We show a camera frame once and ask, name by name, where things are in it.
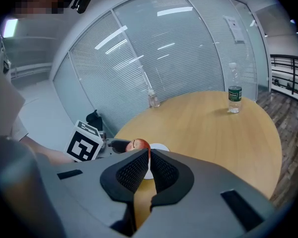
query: dark wooden floor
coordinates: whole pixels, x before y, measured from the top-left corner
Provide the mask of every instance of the dark wooden floor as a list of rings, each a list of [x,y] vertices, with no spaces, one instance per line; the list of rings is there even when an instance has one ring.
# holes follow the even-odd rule
[[[291,201],[298,191],[298,102],[276,92],[260,92],[257,104],[275,123],[282,144],[281,174],[270,199],[280,207]]]

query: red apple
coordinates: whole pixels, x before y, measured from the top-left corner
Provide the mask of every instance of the red apple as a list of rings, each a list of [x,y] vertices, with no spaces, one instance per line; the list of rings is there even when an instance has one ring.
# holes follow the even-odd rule
[[[141,138],[137,138],[135,140],[130,141],[129,144],[126,146],[126,152],[129,152],[135,149],[144,149],[144,148],[148,148],[149,159],[150,159],[150,145],[148,144],[147,141]]]

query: table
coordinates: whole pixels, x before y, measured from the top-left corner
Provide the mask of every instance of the table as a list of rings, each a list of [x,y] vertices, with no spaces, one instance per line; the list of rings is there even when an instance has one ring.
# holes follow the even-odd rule
[[[242,109],[228,113],[227,92],[195,92],[166,100],[130,120],[115,136],[221,165],[270,198],[279,179],[282,148],[277,129],[254,101],[242,98]],[[154,181],[143,180],[135,194],[137,228],[149,216]]]

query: green bottle label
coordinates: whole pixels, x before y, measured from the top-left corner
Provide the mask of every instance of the green bottle label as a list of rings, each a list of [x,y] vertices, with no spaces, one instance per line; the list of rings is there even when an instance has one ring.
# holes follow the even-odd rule
[[[228,89],[228,99],[230,101],[240,101],[242,99],[242,88],[238,90]]]

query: water bottle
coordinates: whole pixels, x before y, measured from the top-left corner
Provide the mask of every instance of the water bottle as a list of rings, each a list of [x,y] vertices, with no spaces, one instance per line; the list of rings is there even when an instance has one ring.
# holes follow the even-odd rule
[[[236,63],[229,64],[228,110],[238,113],[242,105],[242,87]]]
[[[148,91],[149,107],[157,108],[160,106],[160,101],[153,90]]]

